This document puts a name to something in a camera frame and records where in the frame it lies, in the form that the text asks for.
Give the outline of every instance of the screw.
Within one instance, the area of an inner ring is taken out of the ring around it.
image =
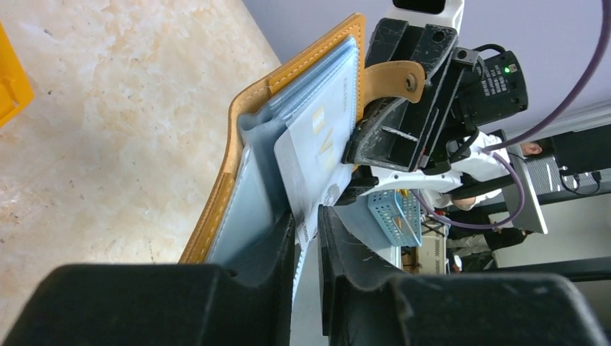
[[[407,91],[415,92],[416,85],[417,85],[416,76],[414,74],[408,74],[407,79],[405,80],[405,88],[407,89]]]

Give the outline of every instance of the wallet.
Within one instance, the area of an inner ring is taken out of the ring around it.
[[[181,263],[226,265],[289,209],[305,254],[316,233],[312,210],[333,205],[350,180],[354,167],[341,158],[365,105],[422,96],[418,63],[364,62],[365,18],[353,14],[233,99],[223,163]]]

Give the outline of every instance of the yellow object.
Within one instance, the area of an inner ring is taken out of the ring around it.
[[[397,225],[398,229],[403,229],[403,223],[401,222],[401,217],[396,216],[394,218],[395,224]]]
[[[21,112],[34,92],[0,24],[0,127]]]

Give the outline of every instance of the table surface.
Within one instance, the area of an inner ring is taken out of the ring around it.
[[[7,0],[35,99],[0,129],[0,340],[72,262],[176,262],[233,96],[279,66],[239,0]]]

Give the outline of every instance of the leather strap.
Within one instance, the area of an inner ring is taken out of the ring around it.
[[[413,61],[389,61],[365,69],[363,105],[383,97],[403,97],[417,103],[424,91],[424,68]]]

